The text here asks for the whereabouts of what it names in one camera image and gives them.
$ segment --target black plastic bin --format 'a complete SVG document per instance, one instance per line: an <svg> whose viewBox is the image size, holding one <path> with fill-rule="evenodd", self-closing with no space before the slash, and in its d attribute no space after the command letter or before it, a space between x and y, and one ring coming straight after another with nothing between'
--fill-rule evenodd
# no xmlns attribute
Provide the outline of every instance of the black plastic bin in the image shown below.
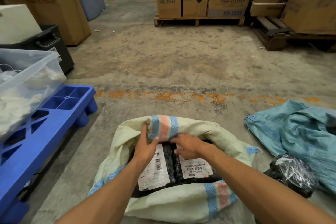
<svg viewBox="0 0 336 224"><path fill-rule="evenodd" d="M19 43L0 44L0 48L57 51L62 59L59 65L63 73L69 73L74 68L74 62L61 38L58 25L40 25L40 28L42 30L41 33L33 35Z"/></svg>

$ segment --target blue tarp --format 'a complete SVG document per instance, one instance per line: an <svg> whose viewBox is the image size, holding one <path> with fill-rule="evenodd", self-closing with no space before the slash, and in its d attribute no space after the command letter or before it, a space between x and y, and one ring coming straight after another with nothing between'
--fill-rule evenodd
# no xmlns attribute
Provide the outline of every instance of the blue tarp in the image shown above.
<svg viewBox="0 0 336 224"><path fill-rule="evenodd" d="M336 194L336 110L289 100L248 115L245 122L271 154L289 153L307 162Z"/></svg>

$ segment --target cream woven sack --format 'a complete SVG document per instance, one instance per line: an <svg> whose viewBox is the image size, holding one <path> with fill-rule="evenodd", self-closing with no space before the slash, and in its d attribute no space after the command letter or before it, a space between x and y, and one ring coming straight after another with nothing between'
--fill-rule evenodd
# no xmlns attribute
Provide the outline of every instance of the cream woven sack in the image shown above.
<svg viewBox="0 0 336 224"><path fill-rule="evenodd" d="M158 136L160 141L169 141L177 133L190 133L201 139L210 139L226 154L249 166L258 151L257 147L237 140L215 122L165 115L127 120L117 128L110 154L99 166L88 196L112 180L127 165L144 123L149 125L150 139ZM235 200L237 196L223 180L184 184L153 192L146 197L131 198L125 215L174 223L202 223Z"/></svg>

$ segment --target blue plastic pallet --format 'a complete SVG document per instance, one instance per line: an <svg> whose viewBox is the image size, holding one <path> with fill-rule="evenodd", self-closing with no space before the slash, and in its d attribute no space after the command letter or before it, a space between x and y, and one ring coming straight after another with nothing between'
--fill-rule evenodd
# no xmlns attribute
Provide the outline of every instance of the blue plastic pallet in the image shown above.
<svg viewBox="0 0 336 224"><path fill-rule="evenodd" d="M76 124L84 127L98 109L93 86L63 85L11 137L0 144L0 223L16 224L28 204L18 193Z"/></svg>

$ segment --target black package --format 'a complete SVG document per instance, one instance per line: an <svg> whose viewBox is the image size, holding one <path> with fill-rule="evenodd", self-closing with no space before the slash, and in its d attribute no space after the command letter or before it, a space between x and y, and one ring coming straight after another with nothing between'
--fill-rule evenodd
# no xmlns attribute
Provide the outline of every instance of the black package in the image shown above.
<svg viewBox="0 0 336 224"><path fill-rule="evenodd" d="M216 170L214 170L204 159L198 158L194 160L185 160L182 156L174 153L174 150L177 148L176 144L171 144L171 147L177 185L190 183L211 183L222 179ZM183 168L181 166L180 157L184 165Z"/></svg>
<svg viewBox="0 0 336 224"><path fill-rule="evenodd" d="M170 143L158 144L154 157L138 179L132 197L144 197L158 190L175 186L172 159L173 154Z"/></svg>
<svg viewBox="0 0 336 224"><path fill-rule="evenodd" d="M304 198L309 198L318 185L318 180L310 166L289 154L276 157L269 167L270 169L264 174L281 182Z"/></svg>

